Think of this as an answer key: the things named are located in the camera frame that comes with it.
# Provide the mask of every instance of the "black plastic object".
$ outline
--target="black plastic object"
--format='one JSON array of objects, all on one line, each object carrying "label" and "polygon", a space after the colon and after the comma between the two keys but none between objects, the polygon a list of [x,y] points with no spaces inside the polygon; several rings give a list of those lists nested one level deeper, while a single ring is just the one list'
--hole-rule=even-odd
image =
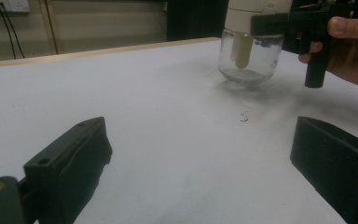
[{"label": "black plastic object", "polygon": [[111,155],[103,118],[78,123],[24,165],[22,181],[0,177],[0,224],[74,223]]},{"label": "black plastic object", "polygon": [[322,42],[322,51],[312,54],[305,80],[306,87],[321,88],[332,42],[332,37],[327,33],[327,23],[334,16],[358,18],[358,0],[293,2],[296,7],[292,7],[289,13],[253,16],[251,35],[285,35],[283,49],[298,54],[308,53],[311,41]]},{"label": "black plastic object", "polygon": [[348,223],[358,223],[358,138],[299,117],[292,164]]}]

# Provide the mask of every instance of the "wall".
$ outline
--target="wall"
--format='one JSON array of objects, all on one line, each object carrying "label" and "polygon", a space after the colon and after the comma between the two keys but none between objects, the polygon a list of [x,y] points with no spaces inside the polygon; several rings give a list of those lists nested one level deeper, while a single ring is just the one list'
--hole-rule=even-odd
[{"label": "wall", "polygon": [[[25,57],[36,57],[54,53],[48,42],[48,34],[38,0],[29,0],[31,12],[27,14],[9,14],[16,29]],[[7,28],[0,15],[0,61],[13,59]]]},{"label": "wall", "polygon": [[[30,13],[10,15],[25,57],[166,40],[161,2],[29,0],[29,5]],[[9,59],[12,50],[0,17],[0,61]]]}]

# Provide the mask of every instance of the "black clamp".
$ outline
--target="black clamp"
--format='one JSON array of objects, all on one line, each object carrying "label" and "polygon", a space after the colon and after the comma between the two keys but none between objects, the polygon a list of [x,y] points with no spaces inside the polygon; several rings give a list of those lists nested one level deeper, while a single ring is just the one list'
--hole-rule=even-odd
[{"label": "black clamp", "polygon": [[0,177],[0,224],[74,223],[111,155],[103,118],[78,123],[24,165],[20,182]]}]

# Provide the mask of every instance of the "white tabletop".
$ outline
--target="white tabletop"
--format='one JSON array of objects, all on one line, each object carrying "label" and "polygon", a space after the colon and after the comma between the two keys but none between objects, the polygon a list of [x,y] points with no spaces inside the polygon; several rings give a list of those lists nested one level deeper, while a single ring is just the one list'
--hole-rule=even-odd
[{"label": "white tabletop", "polygon": [[291,164],[297,116],[358,137],[358,86],[283,52],[252,88],[217,69],[219,41],[0,67],[0,176],[78,122],[105,117],[114,154],[77,224],[344,223]]}]

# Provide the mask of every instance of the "black handle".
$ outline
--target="black handle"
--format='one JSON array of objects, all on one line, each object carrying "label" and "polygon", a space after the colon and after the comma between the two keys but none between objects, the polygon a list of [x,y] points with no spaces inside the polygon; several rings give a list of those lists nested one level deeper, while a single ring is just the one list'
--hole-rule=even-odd
[{"label": "black handle", "polygon": [[322,36],[318,41],[322,42],[324,47],[320,52],[313,53],[308,63],[305,86],[309,88],[321,88],[324,85],[324,73],[330,57],[332,37]]}]

